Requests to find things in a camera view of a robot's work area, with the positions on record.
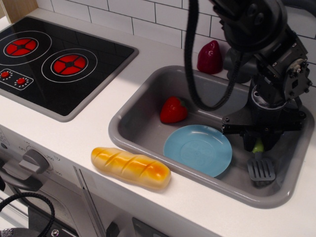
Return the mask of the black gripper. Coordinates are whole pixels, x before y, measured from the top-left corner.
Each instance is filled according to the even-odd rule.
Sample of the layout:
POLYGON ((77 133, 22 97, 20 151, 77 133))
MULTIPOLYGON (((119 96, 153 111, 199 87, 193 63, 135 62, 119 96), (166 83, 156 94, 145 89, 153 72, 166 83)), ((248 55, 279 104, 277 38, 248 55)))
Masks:
POLYGON ((262 107, 249 99, 243 108, 223 117, 222 132, 240 135, 246 151, 252 151, 261 137, 264 150, 269 151, 283 132, 300 130, 306 117, 297 105, 286 103, 275 108, 262 107))

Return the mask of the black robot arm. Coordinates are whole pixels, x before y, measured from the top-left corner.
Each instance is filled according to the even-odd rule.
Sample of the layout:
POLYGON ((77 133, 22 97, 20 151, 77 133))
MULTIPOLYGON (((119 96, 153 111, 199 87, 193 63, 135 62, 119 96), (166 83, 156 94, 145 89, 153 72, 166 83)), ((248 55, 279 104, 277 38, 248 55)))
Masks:
POLYGON ((300 130, 306 118, 300 96, 312 85, 307 50, 279 0, 215 0, 213 5, 231 60, 251 81, 246 105, 223 118, 223 132, 239 134, 247 151, 258 141, 271 150, 284 132, 300 130))

